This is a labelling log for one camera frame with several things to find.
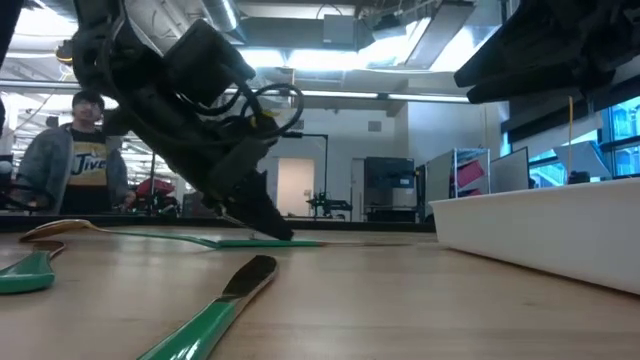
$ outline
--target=wooden table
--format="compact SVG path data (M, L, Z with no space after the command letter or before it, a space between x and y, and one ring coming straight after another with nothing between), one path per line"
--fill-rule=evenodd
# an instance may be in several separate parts
M174 231L212 239L248 232ZM323 239L320 233L300 233ZM2 359L134 359L216 297L256 253L277 258L212 359L639 359L640 299L442 248L427 234L326 233L416 241L397 248L211 251L171 240L60 236L55 285L0 297ZM29 251L0 235L0 266Z

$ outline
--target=white container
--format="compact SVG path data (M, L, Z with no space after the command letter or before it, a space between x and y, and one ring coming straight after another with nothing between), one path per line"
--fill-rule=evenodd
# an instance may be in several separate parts
M640 179L430 204L451 248L640 294Z

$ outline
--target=gray hoodie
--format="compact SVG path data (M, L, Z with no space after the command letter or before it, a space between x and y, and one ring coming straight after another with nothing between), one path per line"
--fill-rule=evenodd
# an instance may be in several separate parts
M71 124L47 129L33 139L18 169L17 183L44 189L55 199L47 214L59 214L73 165ZM107 187L113 204L121 204L129 191L127 167L120 155L120 139L107 137ZM34 194L21 192L20 200L29 202Z

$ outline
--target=black spatula tip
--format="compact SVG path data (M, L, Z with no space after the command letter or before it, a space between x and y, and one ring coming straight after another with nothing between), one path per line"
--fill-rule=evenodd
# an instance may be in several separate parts
M278 263L271 256L257 255L233 275L222 292L222 296L243 297L271 276Z

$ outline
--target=person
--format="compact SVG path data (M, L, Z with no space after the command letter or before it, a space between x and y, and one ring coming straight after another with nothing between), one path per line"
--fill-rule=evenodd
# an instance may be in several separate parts
M120 139L96 127L104 106L100 94L78 92L72 100L73 122L43 131L27 148L16 181L51 194L55 201L48 213L100 214L135 200ZM20 197L23 203L43 205L28 192Z

